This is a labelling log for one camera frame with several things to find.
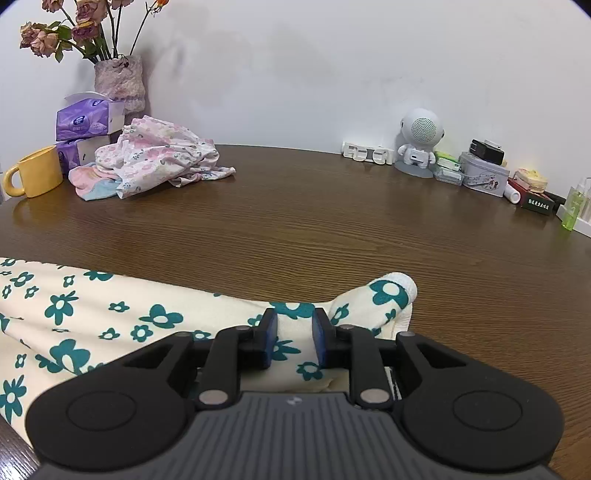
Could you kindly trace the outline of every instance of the vase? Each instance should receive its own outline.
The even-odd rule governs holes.
[[[146,106],[141,58],[126,56],[95,64],[95,91],[125,102],[125,114],[141,112]]]

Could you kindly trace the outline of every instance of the brown tabletop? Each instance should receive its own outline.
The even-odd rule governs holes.
[[[68,183],[10,200],[0,255],[263,300],[330,300],[405,272],[418,285],[411,328],[546,389],[566,421],[551,466],[591,478],[591,239],[388,166],[276,148],[220,153],[235,177],[125,200],[84,202]],[[3,449],[14,446],[7,428]],[[0,461],[14,480],[33,465],[14,450]]]

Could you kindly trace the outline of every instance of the tissue pack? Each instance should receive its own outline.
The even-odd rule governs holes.
[[[58,111],[56,140],[109,135],[123,128],[124,103],[102,98],[85,98]]]
[[[67,176],[73,168],[93,162],[96,149],[109,145],[109,143],[111,141],[108,135],[59,142],[56,144],[56,150],[60,159],[61,171]]]

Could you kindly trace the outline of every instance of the cream fabric with green flowers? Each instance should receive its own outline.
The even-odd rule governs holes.
[[[390,273],[324,303],[249,301],[140,278],[0,257],[0,413],[25,439],[24,419],[43,391],[179,330],[196,341],[278,313],[271,367],[243,374],[243,390],[322,391],[346,372],[322,370],[311,335],[315,307],[393,339],[407,330],[417,288]]]

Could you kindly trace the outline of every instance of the gray ribbed panel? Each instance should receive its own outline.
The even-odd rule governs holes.
[[[246,393],[200,413],[172,449],[114,473],[43,466],[31,480],[558,480],[542,466],[506,475],[466,473],[416,452],[389,415],[342,393]]]

